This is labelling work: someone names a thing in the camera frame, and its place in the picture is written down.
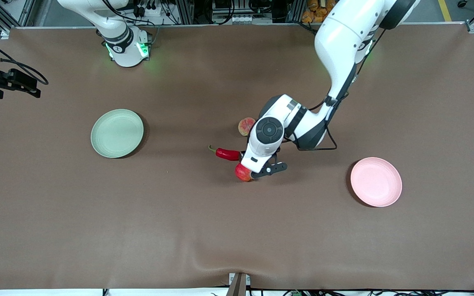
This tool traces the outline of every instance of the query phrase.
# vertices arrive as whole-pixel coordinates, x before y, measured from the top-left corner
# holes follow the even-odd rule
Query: table surface
[[[243,150],[237,122],[271,96],[324,98],[330,79],[299,26],[163,28],[131,69],[94,30],[12,30],[0,46],[51,81],[41,99],[0,101],[0,289],[205,287],[235,271],[255,288],[474,289],[465,26],[387,32],[331,123],[339,148],[285,144],[289,169],[251,183],[207,146]],[[149,133],[106,159],[90,132],[118,108]],[[351,194],[364,157],[400,172],[392,206]]]

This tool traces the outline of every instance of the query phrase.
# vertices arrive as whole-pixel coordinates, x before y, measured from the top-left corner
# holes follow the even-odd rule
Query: red chili pepper
[[[207,148],[215,152],[215,155],[217,155],[218,157],[222,159],[238,161],[239,158],[241,157],[241,152],[237,150],[226,150],[222,148],[217,148],[217,150],[215,150],[214,148],[211,148],[211,145],[208,146]]]

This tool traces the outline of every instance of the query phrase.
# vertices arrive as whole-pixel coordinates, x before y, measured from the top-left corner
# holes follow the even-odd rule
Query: green plate
[[[96,121],[91,131],[91,144],[103,157],[124,157],[137,148],[143,135],[144,124],[137,113],[116,109]]]

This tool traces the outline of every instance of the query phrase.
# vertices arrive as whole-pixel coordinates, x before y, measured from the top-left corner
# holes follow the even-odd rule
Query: black strap
[[[284,136],[285,137],[290,137],[294,133],[295,128],[301,122],[301,119],[303,118],[303,116],[305,115],[305,113],[307,111],[308,110],[303,106],[301,106],[301,108],[299,108],[297,113],[295,113],[294,118],[292,118],[292,121],[290,122],[290,124],[286,127],[286,129],[284,129]]]

